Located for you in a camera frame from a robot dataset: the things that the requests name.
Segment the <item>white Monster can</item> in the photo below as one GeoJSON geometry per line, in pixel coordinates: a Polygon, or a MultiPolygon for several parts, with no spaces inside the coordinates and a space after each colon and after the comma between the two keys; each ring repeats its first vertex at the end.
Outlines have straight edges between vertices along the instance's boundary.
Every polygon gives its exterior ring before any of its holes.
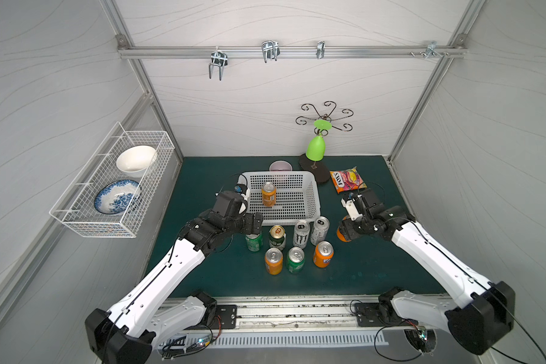
{"type": "Polygon", "coordinates": [[[311,244],[316,246],[320,242],[325,241],[329,228],[330,228],[329,220],[324,216],[318,217],[312,223],[312,230],[310,234],[311,244]]]}
{"type": "Polygon", "coordinates": [[[309,239],[309,232],[309,222],[299,220],[294,226],[293,246],[305,250],[309,239]]]}

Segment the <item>orange Fanta can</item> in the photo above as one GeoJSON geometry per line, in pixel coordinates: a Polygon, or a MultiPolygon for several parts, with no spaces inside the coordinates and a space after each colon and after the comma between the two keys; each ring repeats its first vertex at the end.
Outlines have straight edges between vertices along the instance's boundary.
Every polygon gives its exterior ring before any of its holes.
{"type": "Polygon", "coordinates": [[[315,246],[312,261],[318,268],[326,268],[334,255],[334,248],[328,241],[321,241],[315,246]]]}

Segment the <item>green beer can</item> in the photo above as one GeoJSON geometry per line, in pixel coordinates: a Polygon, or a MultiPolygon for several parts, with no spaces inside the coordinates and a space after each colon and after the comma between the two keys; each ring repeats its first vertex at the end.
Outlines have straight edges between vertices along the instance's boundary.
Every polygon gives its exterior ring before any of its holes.
{"type": "Polygon", "coordinates": [[[269,245],[271,248],[276,248],[283,251],[286,247],[286,231],[280,225],[272,226],[269,231],[269,245]]]}

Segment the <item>white plastic basket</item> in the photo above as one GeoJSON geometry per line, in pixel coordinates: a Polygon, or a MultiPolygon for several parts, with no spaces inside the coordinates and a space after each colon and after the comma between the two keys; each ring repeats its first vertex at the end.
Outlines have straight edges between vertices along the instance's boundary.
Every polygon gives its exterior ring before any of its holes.
{"type": "Polygon", "coordinates": [[[250,190],[248,212],[260,212],[264,226],[312,222],[321,215],[318,185],[308,171],[246,171],[238,182],[250,190]],[[268,182],[276,188],[276,203],[271,207],[262,203],[262,187],[268,182]]]}

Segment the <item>green Sprite can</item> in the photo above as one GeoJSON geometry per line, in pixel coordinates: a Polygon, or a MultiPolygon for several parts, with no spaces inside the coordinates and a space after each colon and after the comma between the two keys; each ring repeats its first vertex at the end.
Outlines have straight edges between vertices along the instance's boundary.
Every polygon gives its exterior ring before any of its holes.
{"type": "Polygon", "coordinates": [[[300,247],[293,247],[288,251],[287,267],[291,274],[298,274],[304,267],[305,253],[300,247]]]}

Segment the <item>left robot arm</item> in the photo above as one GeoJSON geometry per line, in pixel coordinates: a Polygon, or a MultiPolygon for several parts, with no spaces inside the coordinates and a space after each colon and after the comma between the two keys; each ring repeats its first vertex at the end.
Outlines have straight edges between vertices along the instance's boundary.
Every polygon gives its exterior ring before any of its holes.
{"type": "Polygon", "coordinates": [[[237,185],[217,194],[212,209],[180,229],[168,253],[147,276],[110,309],[94,309],[85,321],[89,348],[104,363],[145,363],[153,349],[177,333],[215,320],[217,302],[203,291],[158,311],[175,288],[206,257],[235,234],[258,234],[263,216],[249,212],[250,189],[237,185]]]}

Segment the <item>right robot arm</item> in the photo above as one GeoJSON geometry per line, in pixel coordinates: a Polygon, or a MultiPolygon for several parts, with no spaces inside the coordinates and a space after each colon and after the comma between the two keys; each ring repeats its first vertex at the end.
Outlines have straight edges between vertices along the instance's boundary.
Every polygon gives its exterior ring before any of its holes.
{"type": "Polygon", "coordinates": [[[516,294],[503,281],[493,283],[460,261],[406,209],[384,203],[371,190],[349,192],[341,199],[347,210],[337,231],[350,242],[379,236],[415,259],[445,290],[446,299],[392,288],[379,296],[377,316],[387,325],[406,319],[451,334],[458,344],[482,355],[514,328],[516,294]]]}

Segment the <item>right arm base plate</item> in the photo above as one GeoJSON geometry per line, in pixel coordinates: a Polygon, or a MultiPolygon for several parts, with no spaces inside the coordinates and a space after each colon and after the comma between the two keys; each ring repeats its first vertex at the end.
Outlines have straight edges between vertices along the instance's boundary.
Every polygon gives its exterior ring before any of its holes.
{"type": "Polygon", "coordinates": [[[394,327],[398,325],[418,326],[418,322],[403,319],[386,303],[364,303],[353,300],[350,312],[356,317],[359,327],[394,327]]]}

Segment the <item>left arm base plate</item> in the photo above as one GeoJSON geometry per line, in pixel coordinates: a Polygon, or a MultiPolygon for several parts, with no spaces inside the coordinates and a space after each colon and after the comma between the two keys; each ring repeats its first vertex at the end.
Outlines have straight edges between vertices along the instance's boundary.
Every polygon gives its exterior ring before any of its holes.
{"type": "Polygon", "coordinates": [[[216,306],[215,318],[211,324],[211,329],[217,331],[233,330],[237,327],[238,306],[237,305],[221,305],[216,306]]]}

